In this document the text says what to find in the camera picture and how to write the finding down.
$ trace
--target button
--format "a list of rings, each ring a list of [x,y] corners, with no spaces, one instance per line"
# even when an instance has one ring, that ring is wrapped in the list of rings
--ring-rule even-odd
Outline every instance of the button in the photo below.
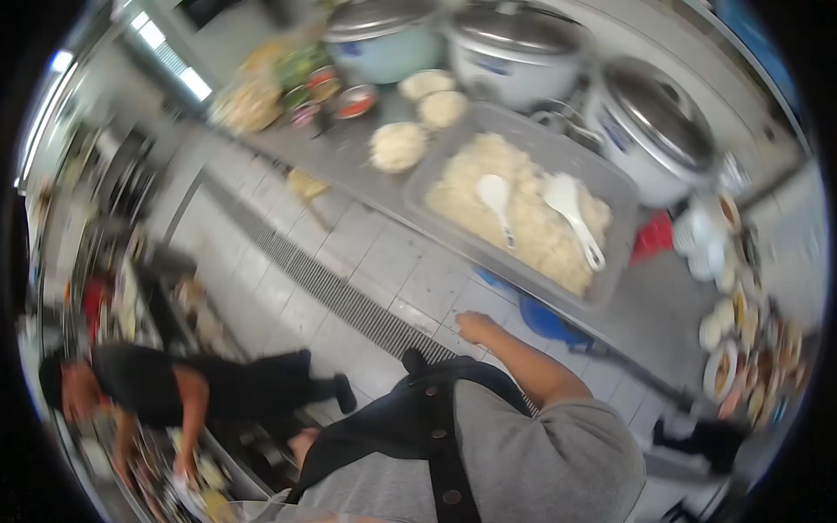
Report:
[[[456,505],[460,501],[462,501],[462,494],[458,490],[448,490],[444,494],[442,494],[442,501],[447,503],[448,505]]]

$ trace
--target grey t-shirt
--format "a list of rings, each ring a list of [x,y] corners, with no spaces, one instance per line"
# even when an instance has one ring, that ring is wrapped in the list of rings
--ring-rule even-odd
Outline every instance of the grey t-shirt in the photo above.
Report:
[[[622,523],[645,482],[628,428],[594,399],[551,405],[536,418],[489,389],[454,388],[456,435],[483,523]],[[406,523],[435,523],[426,461],[375,453],[308,489],[300,505]]]

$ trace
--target floor drain grate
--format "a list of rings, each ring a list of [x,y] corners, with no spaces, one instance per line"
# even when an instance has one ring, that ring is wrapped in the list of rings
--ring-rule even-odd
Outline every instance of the floor drain grate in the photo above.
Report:
[[[337,317],[384,351],[400,360],[404,351],[409,347],[416,347],[424,354],[428,363],[456,356],[349,285],[283,234],[278,233],[230,194],[211,174],[201,171],[198,177],[218,205],[283,272]],[[536,412],[528,397],[526,404],[530,410]]]

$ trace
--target person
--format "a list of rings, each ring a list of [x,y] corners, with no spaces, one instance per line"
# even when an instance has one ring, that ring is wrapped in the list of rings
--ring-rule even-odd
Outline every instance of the person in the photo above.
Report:
[[[709,461],[711,473],[725,476],[732,472],[738,450],[751,432],[726,420],[701,419],[689,436],[677,438],[665,433],[665,420],[660,418],[654,425],[652,442],[683,454],[700,454]]]
[[[468,356],[428,365],[408,349],[408,376],[388,395],[289,441],[301,471],[286,502],[411,523],[623,521],[645,467],[616,412],[490,317],[456,321],[514,381]]]
[[[156,428],[182,426],[174,469],[194,479],[193,450],[206,419],[259,422],[331,397],[343,413],[357,407],[345,375],[312,379],[310,370],[307,349],[239,364],[120,344],[96,347],[91,362],[54,352],[41,362],[39,380],[47,404],[68,422],[89,419],[103,405],[116,410],[114,467],[131,485],[127,457],[137,419]]]

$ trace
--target black apron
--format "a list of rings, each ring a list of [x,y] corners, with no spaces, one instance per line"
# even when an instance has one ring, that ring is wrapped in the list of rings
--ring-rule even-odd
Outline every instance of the black apron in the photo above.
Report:
[[[454,385],[479,383],[523,415],[529,409],[507,374],[469,356],[459,356],[410,375],[392,392],[322,429],[311,445],[300,482],[287,503],[299,503],[306,489],[332,472],[379,452],[395,459],[425,459],[439,523],[480,523],[456,439]]]

